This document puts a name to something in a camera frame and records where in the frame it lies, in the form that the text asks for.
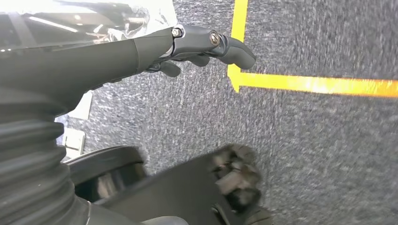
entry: robotic arm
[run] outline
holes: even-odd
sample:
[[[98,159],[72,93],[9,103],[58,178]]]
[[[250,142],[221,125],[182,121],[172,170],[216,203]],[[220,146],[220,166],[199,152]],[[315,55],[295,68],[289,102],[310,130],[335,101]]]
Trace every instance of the robotic arm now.
[[[161,71],[170,77],[178,76],[180,68],[169,60],[190,61],[198,67],[204,67],[213,57],[226,64],[236,64],[241,69],[249,69],[256,62],[252,51],[242,42],[215,30],[178,25],[171,33],[173,46],[146,72]]]

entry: robotic hand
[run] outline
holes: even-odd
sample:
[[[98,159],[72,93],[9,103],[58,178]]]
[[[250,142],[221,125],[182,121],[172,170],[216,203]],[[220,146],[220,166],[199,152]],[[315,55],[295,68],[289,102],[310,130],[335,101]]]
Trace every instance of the robotic hand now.
[[[173,45],[146,72],[161,71],[167,76],[176,77],[181,69],[171,61],[190,61],[198,67],[204,67],[210,57],[225,64],[236,64],[241,69],[249,69],[256,62],[256,57],[246,45],[215,30],[177,25],[171,32]]]

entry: reflective surface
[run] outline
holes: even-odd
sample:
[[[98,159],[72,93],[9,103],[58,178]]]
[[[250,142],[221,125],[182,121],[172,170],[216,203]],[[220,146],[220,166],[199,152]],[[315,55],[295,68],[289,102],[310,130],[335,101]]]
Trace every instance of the reflective surface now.
[[[16,0],[0,6],[0,53],[93,45],[176,25],[171,0]]]
[[[106,201],[146,176],[142,164],[131,164],[106,172],[75,187],[77,196],[90,202]]]

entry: yellow arrow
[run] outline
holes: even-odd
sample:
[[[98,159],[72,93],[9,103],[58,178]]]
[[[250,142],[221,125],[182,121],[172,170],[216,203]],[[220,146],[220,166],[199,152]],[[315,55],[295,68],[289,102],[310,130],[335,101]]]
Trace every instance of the yellow arrow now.
[[[232,37],[243,41],[248,0],[235,0]],[[242,73],[235,65],[228,66],[228,77],[236,92],[239,88],[257,87],[306,91],[324,94],[343,94],[374,97],[398,97],[398,81],[310,77],[293,75],[272,75]]]

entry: gray carpet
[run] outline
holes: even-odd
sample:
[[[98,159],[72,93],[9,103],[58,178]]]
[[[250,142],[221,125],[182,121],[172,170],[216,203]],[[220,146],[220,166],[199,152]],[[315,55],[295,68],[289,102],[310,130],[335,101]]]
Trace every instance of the gray carpet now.
[[[232,0],[176,0],[179,21],[231,30]],[[398,79],[395,0],[249,0],[251,70]],[[227,143],[258,152],[262,204],[276,225],[395,225],[398,99],[242,88],[226,66],[182,65],[176,79],[142,74],[93,95],[87,151],[141,146],[149,172]]]

